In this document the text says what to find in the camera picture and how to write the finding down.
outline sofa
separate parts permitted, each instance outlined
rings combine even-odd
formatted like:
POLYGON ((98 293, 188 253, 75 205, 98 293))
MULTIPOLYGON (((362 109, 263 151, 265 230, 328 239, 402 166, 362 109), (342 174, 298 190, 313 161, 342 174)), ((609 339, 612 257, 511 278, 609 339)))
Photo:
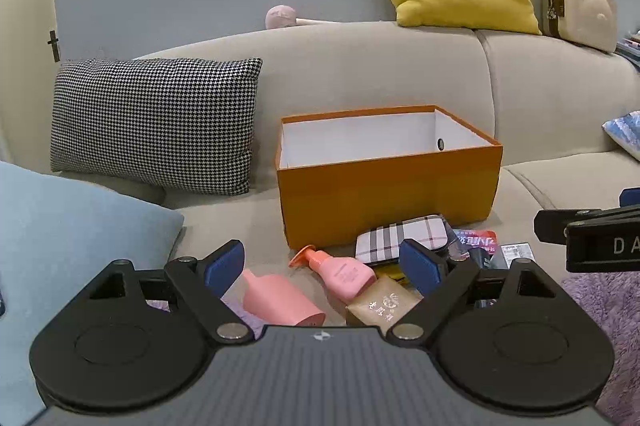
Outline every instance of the sofa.
MULTIPOLYGON (((437 104, 464 118, 504 146, 491 214, 468 227, 492 229, 501 244, 529 242, 556 281, 567 276, 564 247, 536 239, 536 213, 617 207, 622 189, 640 186, 640 163, 601 128, 640 108, 640 75, 619 56, 565 41, 369 22, 240 34, 145 57, 264 60, 250 193, 212 197, 169 190, 164 205, 185 217, 178 256, 202 258, 239 239, 246 267, 257 275, 289 276, 327 313, 328 325, 344 323, 344 306, 309 269, 287 268, 293 252, 282 230, 274 170, 281 117, 437 104)), ((354 245, 329 252, 353 255, 354 245)), ((238 296, 242 290, 241 280, 231 288, 238 296)))

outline brown package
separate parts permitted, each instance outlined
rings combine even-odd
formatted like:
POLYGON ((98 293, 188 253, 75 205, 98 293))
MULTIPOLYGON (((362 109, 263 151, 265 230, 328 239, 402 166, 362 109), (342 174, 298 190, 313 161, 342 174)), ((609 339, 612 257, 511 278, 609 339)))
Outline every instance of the brown package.
POLYGON ((348 305, 347 325, 379 326, 386 334, 420 299, 389 276, 383 276, 348 305))

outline houndstooth pillow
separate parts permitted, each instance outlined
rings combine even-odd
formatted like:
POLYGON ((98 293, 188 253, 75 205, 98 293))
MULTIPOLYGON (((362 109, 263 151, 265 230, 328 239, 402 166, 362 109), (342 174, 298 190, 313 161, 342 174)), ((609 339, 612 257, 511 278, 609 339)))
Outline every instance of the houndstooth pillow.
POLYGON ((56 79, 52 171, 198 193, 249 189, 261 59, 92 59, 56 79))

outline checkered wallet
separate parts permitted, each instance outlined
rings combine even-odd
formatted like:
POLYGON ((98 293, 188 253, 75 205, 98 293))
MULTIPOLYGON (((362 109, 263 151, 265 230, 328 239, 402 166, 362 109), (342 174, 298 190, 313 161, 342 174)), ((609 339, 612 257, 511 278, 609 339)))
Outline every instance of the checkered wallet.
POLYGON ((405 238, 413 238, 433 251, 447 247, 452 259, 468 257, 471 248, 460 242, 442 215, 429 215, 364 232, 356 241, 356 258, 373 268, 397 263, 405 238))

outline pink pump bottle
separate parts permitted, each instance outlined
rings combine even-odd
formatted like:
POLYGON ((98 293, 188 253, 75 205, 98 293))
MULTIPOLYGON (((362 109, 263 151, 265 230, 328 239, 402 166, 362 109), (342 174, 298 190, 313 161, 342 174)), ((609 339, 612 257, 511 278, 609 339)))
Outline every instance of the pink pump bottle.
POLYGON ((316 271, 326 287, 347 305, 376 281, 376 273, 364 263, 352 257, 334 257, 308 245, 289 262, 289 267, 308 263, 316 271))
POLYGON ((242 299, 244 310, 268 324, 321 327, 324 323, 324 313, 284 276, 256 276, 244 269, 242 278, 247 284, 242 299))

